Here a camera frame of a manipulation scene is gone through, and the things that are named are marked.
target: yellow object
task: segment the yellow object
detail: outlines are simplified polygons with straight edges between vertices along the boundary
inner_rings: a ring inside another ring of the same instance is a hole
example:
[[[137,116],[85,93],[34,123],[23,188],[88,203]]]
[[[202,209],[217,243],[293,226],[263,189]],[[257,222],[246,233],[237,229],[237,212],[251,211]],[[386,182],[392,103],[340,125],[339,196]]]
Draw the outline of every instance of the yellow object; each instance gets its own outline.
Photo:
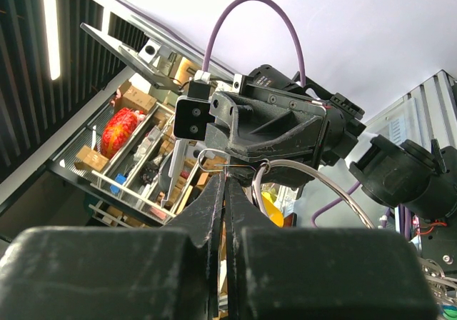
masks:
[[[272,220],[272,222],[277,225],[277,227],[282,227],[284,225],[283,214],[273,205],[273,202],[271,201],[271,195],[269,193],[263,192],[262,199],[270,220]]]

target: dark ceiling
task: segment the dark ceiling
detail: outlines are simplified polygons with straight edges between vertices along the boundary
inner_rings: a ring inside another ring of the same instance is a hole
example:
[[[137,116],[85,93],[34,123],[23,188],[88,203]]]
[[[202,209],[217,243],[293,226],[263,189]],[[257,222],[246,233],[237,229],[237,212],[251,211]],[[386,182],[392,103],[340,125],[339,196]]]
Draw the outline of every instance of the dark ceiling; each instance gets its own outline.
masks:
[[[43,0],[0,0],[0,183],[125,65],[79,28],[101,28],[92,0],[56,0],[61,75],[50,78]],[[111,15],[109,34],[140,49],[143,32]]]

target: red bag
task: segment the red bag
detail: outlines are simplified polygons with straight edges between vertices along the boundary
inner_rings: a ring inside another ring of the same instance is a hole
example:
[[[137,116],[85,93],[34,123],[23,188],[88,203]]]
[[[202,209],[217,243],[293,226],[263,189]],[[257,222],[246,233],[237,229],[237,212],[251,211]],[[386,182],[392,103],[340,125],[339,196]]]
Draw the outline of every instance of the red bag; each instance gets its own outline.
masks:
[[[101,136],[100,153],[111,159],[129,140],[138,124],[137,115],[128,108],[123,108],[114,114]]]

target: screw hole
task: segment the screw hole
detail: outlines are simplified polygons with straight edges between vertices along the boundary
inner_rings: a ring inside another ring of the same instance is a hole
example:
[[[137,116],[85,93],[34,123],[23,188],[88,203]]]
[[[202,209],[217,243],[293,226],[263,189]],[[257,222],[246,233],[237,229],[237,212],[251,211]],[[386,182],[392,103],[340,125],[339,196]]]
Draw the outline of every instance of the screw hole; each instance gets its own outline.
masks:
[[[153,55],[156,53],[156,50],[154,47],[152,47],[151,45],[148,45],[144,48],[144,51],[146,51],[147,54],[150,54],[150,55]]]

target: fluorescent light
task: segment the fluorescent light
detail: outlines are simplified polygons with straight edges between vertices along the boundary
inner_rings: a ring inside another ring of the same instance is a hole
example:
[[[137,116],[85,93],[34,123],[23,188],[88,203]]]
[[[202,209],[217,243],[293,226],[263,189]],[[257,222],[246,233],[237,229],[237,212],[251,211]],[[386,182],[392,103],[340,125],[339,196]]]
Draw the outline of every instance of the fluorescent light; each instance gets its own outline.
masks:
[[[46,38],[48,41],[49,71],[51,79],[60,76],[60,52],[59,52],[59,26],[57,24],[56,0],[44,1],[44,18],[46,22]]]
[[[101,31],[103,33],[108,34],[110,18],[111,12],[108,9],[103,8],[103,18],[101,19]]]

